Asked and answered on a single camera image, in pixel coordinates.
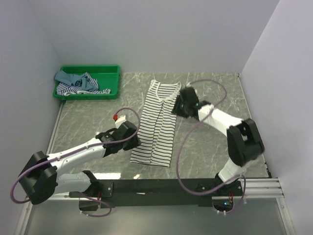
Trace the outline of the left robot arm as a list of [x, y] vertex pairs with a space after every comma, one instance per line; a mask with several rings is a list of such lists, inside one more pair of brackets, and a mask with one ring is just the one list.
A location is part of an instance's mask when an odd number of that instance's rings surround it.
[[87, 197], [100, 195], [101, 184], [93, 173], [84, 170], [70, 174], [69, 171], [120, 150], [127, 151], [138, 147], [141, 142], [136, 132], [137, 127], [126, 120], [71, 149], [49, 155], [39, 151], [31, 156], [20, 173], [20, 185], [34, 205], [62, 192], [77, 191]]

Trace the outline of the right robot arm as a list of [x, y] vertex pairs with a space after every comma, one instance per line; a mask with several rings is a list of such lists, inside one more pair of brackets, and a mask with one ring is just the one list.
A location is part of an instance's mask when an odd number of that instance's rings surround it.
[[211, 126], [227, 138], [228, 160], [217, 174], [215, 188], [219, 195], [226, 195], [232, 184], [244, 172], [247, 163], [264, 153], [265, 147], [254, 120], [231, 116], [207, 101], [199, 101], [193, 87], [180, 90], [176, 99], [173, 114], [183, 118], [194, 118], [197, 123], [188, 132], [184, 141], [201, 124]]

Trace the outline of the black white striped tank top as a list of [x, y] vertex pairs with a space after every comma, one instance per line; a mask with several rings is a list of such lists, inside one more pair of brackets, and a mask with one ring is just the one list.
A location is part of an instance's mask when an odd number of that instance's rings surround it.
[[137, 133], [141, 145], [132, 150], [131, 163], [170, 166], [177, 121], [172, 110], [180, 89], [180, 82], [164, 84], [151, 81]]

